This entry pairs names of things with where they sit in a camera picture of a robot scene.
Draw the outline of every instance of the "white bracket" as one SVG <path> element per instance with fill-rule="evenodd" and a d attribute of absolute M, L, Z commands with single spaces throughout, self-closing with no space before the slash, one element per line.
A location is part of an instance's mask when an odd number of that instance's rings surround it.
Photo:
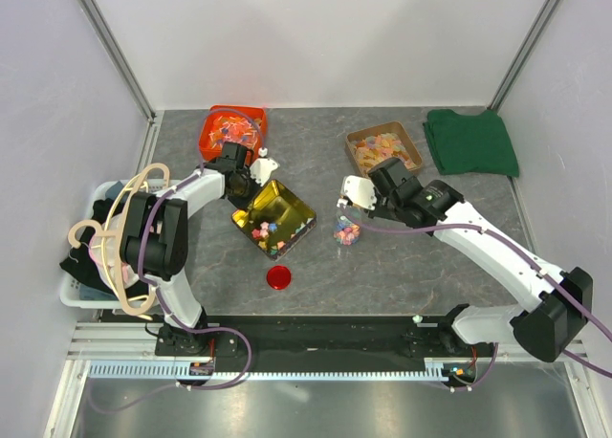
<path fill-rule="evenodd" d="M 362 177 L 344 177 L 340 195 L 349 199 L 354 205 L 373 210 L 376 204 L 374 184 L 371 180 Z"/>
<path fill-rule="evenodd" d="M 251 176 L 258 185 L 263 186 L 268 180 L 272 172 L 278 169 L 278 162 L 271 158 L 259 158 L 251 164 Z"/>

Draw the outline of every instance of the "black cloth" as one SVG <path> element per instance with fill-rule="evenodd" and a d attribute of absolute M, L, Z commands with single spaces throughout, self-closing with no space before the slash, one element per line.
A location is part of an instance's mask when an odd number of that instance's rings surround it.
<path fill-rule="evenodd" d="M 108 212 L 113 206 L 113 199 L 104 199 L 94 202 L 94 216 L 92 220 L 99 223 L 104 223 Z M 119 204 L 115 210 L 115 214 L 121 213 L 123 204 Z M 78 240 L 83 244 L 89 245 L 96 232 L 93 228 L 85 228 Z M 96 263 L 90 258 L 89 251 L 86 245 L 82 245 L 78 249 L 71 249 L 69 256 L 59 263 L 59 267 L 70 274 L 75 280 L 78 280 L 83 285 L 86 285 L 96 290 L 100 290 L 109 295 L 114 296 L 113 292 L 102 281 L 98 273 Z M 146 283 L 138 281 L 125 291 L 127 297 L 148 295 L 149 287 Z"/>

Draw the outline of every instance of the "metal floor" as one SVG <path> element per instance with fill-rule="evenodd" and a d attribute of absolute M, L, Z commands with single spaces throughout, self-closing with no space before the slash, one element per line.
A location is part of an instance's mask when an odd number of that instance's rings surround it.
<path fill-rule="evenodd" d="M 86 438 L 582 438 L 562 364 L 498 363 L 471 393 L 402 382 L 245 382 L 212 392 L 170 389 L 114 415 L 83 405 Z M 90 380 L 102 407 L 167 381 Z"/>

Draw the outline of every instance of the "gold metal tray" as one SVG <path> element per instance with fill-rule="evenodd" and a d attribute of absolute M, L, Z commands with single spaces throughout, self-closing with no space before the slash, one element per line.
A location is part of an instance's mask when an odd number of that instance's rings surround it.
<path fill-rule="evenodd" d="M 232 221 L 259 250 L 277 260 L 317 223 L 317 214 L 277 180 L 261 189 L 246 210 L 237 210 Z M 257 236 L 262 223 L 275 224 L 264 238 Z"/>

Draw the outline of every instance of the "wooden tray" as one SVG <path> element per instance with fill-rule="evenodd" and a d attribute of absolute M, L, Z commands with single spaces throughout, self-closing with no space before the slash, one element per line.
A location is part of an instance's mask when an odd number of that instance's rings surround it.
<path fill-rule="evenodd" d="M 419 154 L 417 147 L 414 145 L 404 127 L 397 121 L 389 122 L 387 124 L 375 125 L 374 127 L 368 127 L 367 129 L 360 130 L 358 132 L 351 132 L 346 136 L 346 155 L 353 164 L 353 167 L 361 174 L 362 177 L 368 178 L 367 168 L 361 168 L 357 163 L 357 157 L 355 156 L 355 143 L 361 142 L 368 137 L 376 137 L 382 134 L 394 134 L 402 142 L 412 165 L 407 165 L 406 168 L 413 174 L 418 175 L 423 167 L 423 158 Z"/>

